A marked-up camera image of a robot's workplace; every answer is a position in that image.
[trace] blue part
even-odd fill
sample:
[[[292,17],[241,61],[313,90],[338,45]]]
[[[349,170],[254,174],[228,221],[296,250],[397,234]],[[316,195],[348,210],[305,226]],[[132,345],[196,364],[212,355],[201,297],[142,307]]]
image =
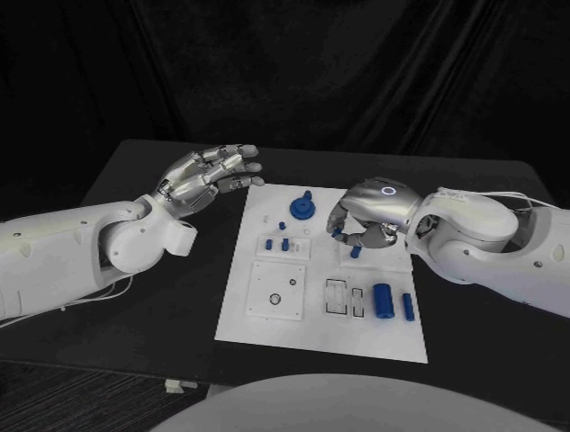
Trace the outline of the blue part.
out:
[[[361,246],[354,246],[352,253],[349,254],[349,257],[358,258],[358,256],[360,256],[360,249],[362,249]]]
[[[293,218],[299,221],[310,219],[315,215],[315,203],[312,200],[313,194],[310,194],[310,191],[306,191],[305,196],[292,202],[289,210],[292,212]]]
[[[388,283],[377,283],[372,285],[372,300],[375,303],[375,316],[387,319],[396,316],[393,307],[391,285]]]
[[[411,307],[411,296],[410,294],[404,294],[401,296],[404,299],[404,312],[406,312],[406,321],[414,320],[414,308]]]

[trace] silver robotic hand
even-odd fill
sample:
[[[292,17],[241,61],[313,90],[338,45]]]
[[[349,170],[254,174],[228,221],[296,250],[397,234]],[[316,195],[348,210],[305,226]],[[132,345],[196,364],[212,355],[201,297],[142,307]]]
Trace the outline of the silver robotic hand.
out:
[[[150,197],[178,218],[199,212],[217,194],[266,184],[256,176],[261,164],[247,162],[259,154],[256,146],[230,145],[189,153],[168,168]]]
[[[372,177],[357,184],[334,206],[326,231],[345,245],[364,248],[387,248],[397,242],[397,232],[406,234],[422,197],[401,183]],[[348,213],[365,232],[345,234]]]

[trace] white board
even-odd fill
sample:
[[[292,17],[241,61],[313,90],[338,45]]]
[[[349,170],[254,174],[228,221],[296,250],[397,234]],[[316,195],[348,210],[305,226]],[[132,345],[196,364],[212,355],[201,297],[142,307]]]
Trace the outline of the white board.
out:
[[[316,213],[309,220],[296,220],[289,207],[306,190],[313,194]],[[404,236],[398,236],[400,240],[393,247],[362,249],[360,258],[349,257],[351,248],[338,243],[325,230],[331,210],[344,193],[344,189],[284,184],[250,186],[215,340],[427,363]],[[279,229],[282,221],[286,224],[284,230]],[[361,231],[357,221],[348,218],[344,232]],[[297,243],[309,245],[309,253],[306,254],[306,246],[297,252],[290,250],[289,255],[279,253],[283,238],[308,239],[309,242]],[[274,239],[273,252],[263,252],[266,239]],[[257,275],[253,276],[253,270],[261,263],[270,263],[269,266],[276,267],[269,267],[271,271],[266,272],[273,280],[267,285],[259,286],[256,281],[253,283],[253,278],[259,278]],[[293,285],[286,284],[290,280],[289,272],[293,268],[300,271],[300,267],[305,268],[303,285],[297,286],[296,281],[295,286],[300,289],[287,292],[293,288]],[[347,316],[326,313],[328,280],[345,282],[349,306]],[[396,309],[396,317],[391,319],[375,317],[374,284],[391,285]],[[362,299],[360,292],[355,292],[357,297],[352,298],[352,289],[362,290]],[[292,299],[287,310],[279,308],[280,304],[284,306],[283,302],[276,305],[270,302],[273,293],[287,295],[287,299]],[[414,321],[406,320],[403,293],[411,296]],[[271,297],[271,301],[277,302],[279,298]],[[352,304],[358,308],[362,306],[364,318],[354,317]],[[257,307],[260,309],[254,315],[248,314],[251,307],[253,311]]]

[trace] white circular object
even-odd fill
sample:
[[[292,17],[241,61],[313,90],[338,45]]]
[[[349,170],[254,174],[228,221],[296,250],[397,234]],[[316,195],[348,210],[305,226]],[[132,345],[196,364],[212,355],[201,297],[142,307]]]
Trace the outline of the white circular object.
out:
[[[531,418],[453,391],[362,375],[283,376],[228,390],[152,432],[554,432]]]

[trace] robotic hand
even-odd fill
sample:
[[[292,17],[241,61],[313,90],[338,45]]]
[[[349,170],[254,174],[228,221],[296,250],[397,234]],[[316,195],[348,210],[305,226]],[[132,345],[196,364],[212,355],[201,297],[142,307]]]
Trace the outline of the robotic hand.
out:
[[[488,196],[527,200],[530,207],[511,210]],[[342,233],[348,213],[364,233]],[[481,284],[570,318],[570,211],[524,194],[439,188],[422,199],[404,184],[374,177],[347,191],[326,231],[364,248],[393,246],[401,233],[407,252],[450,282]]]
[[[0,320],[91,301],[77,299],[149,270],[163,250],[185,257],[198,231],[179,219],[220,193],[266,183],[254,175],[261,165],[244,160],[257,154],[250,145],[194,152],[134,202],[2,222]]]

